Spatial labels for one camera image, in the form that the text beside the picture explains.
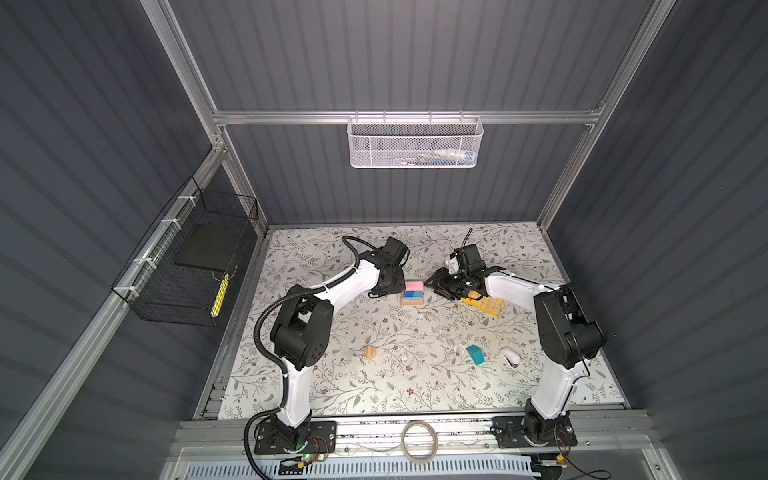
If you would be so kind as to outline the pink block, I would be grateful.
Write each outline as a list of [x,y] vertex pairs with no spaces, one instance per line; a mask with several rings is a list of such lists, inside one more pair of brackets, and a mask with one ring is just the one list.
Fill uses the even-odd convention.
[[417,291],[424,291],[424,282],[423,281],[407,281],[405,285],[406,291],[411,292],[417,292]]

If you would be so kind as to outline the teal green block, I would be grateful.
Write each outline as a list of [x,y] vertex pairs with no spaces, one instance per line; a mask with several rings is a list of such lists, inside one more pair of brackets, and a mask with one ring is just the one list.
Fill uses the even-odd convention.
[[475,365],[479,366],[485,362],[484,352],[479,346],[469,345],[466,347],[466,350]]

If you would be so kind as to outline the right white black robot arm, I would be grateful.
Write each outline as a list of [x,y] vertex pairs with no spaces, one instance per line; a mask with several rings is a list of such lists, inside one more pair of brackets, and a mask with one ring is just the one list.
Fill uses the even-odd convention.
[[535,315],[546,360],[538,385],[526,400],[520,426],[513,431],[534,447],[576,445],[570,398],[578,381],[590,375],[589,364],[607,337],[598,322],[587,317],[573,287],[548,285],[488,266],[474,244],[455,249],[424,285],[450,301],[489,297]]

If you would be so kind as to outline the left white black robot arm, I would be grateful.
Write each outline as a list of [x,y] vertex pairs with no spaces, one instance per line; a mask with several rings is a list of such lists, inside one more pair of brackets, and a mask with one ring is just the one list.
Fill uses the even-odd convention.
[[280,368],[281,399],[266,412],[269,427],[290,451],[300,450],[310,435],[312,367],[328,348],[336,314],[362,294],[376,299],[405,291],[403,267],[410,250],[403,242],[388,237],[375,247],[345,235],[342,243],[353,254],[350,266],[316,286],[292,286],[254,325],[257,350]]

